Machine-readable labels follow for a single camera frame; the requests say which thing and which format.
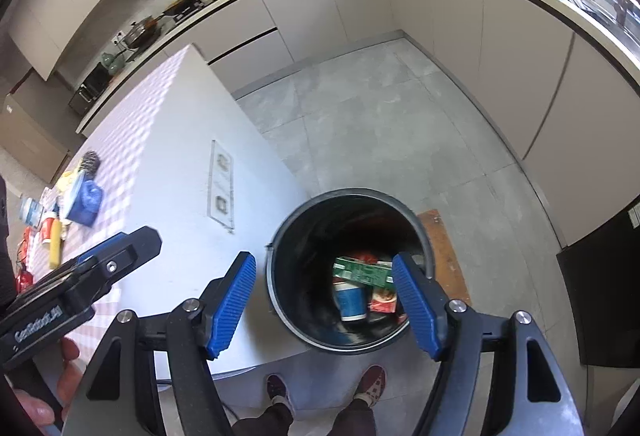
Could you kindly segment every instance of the black trash can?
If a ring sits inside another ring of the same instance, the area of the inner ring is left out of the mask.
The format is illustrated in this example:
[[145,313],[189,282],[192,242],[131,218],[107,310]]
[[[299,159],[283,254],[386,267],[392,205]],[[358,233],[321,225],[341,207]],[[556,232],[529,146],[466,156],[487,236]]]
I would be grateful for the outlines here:
[[342,189],[298,207],[271,243],[266,275],[274,310],[300,339],[331,353],[354,355],[380,349],[407,328],[396,314],[371,314],[342,322],[334,301],[336,257],[368,252],[391,260],[409,252],[434,276],[431,243],[420,220],[401,202],[369,189]]

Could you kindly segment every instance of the blue and white paper cup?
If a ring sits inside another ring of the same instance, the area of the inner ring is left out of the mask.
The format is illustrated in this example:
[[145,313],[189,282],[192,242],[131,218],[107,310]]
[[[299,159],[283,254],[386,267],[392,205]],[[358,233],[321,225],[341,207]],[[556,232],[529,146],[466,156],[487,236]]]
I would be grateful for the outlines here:
[[367,302],[362,286],[353,282],[336,282],[334,295],[340,309],[340,318],[344,322],[359,321],[367,317]]

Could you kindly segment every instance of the finger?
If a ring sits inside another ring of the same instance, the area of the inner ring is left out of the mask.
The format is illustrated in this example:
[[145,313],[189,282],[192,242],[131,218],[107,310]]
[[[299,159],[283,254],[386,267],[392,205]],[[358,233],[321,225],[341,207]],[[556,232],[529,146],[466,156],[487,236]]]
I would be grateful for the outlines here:
[[62,346],[62,356],[65,360],[75,360],[80,356],[80,350],[73,340],[62,339],[60,340],[60,345]]
[[56,421],[53,409],[45,402],[34,398],[23,390],[16,389],[14,392],[22,408],[38,427],[51,425]]
[[60,375],[58,380],[58,397],[62,405],[68,405],[71,403],[78,385],[82,380],[82,373],[76,368],[73,362],[66,362],[65,370]]

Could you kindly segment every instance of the screw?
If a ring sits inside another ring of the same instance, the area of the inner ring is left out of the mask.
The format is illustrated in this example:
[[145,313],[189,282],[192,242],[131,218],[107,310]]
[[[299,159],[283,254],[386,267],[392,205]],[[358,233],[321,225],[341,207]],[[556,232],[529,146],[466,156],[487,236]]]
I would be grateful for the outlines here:
[[516,320],[520,324],[531,324],[531,315],[529,315],[526,311],[517,311]]
[[198,299],[187,299],[182,303],[182,309],[187,312],[196,311],[200,307],[200,301]]
[[118,313],[118,316],[116,318],[118,319],[119,323],[125,324],[133,318],[133,311],[123,310],[120,313]]
[[449,301],[449,308],[456,313],[464,313],[466,311],[466,304],[460,299],[453,299],[453,301]]

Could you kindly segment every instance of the checkered tablecloth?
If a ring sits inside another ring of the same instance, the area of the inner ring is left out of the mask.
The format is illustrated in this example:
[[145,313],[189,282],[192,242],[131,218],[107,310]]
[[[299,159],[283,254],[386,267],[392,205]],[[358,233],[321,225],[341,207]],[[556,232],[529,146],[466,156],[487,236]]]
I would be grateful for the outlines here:
[[[184,52],[185,49],[175,54],[140,82],[100,123],[69,163],[68,168],[75,167],[86,151],[97,152],[102,163],[95,182],[103,189],[104,197],[94,226],[69,225],[62,261],[72,259],[123,231],[146,139]],[[56,190],[45,188],[40,201],[46,210],[51,210],[56,196]],[[50,272],[49,245],[40,244],[37,234],[34,234],[29,246],[27,269],[37,282]],[[78,344],[80,358],[85,362],[89,362],[118,313],[119,302],[120,287],[115,284],[95,303],[94,318],[68,335]]]

